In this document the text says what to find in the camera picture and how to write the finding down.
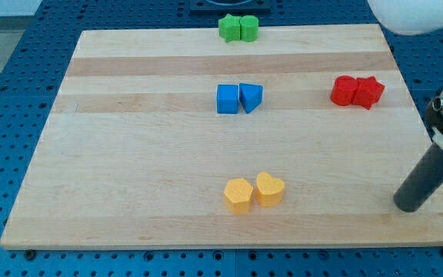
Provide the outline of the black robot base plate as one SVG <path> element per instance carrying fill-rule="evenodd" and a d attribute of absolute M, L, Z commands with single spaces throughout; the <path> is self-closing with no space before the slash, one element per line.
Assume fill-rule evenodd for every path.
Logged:
<path fill-rule="evenodd" d="M 188 0 L 191 14 L 215 14 L 217 12 L 269 12 L 271 0 Z"/>

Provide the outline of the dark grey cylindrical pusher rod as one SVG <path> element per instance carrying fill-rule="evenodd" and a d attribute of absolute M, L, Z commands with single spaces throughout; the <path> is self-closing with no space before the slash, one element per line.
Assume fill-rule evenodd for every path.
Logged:
<path fill-rule="evenodd" d="M 433 143 L 395 192 L 395 205 L 416 212 L 443 183 L 443 149 Z"/>

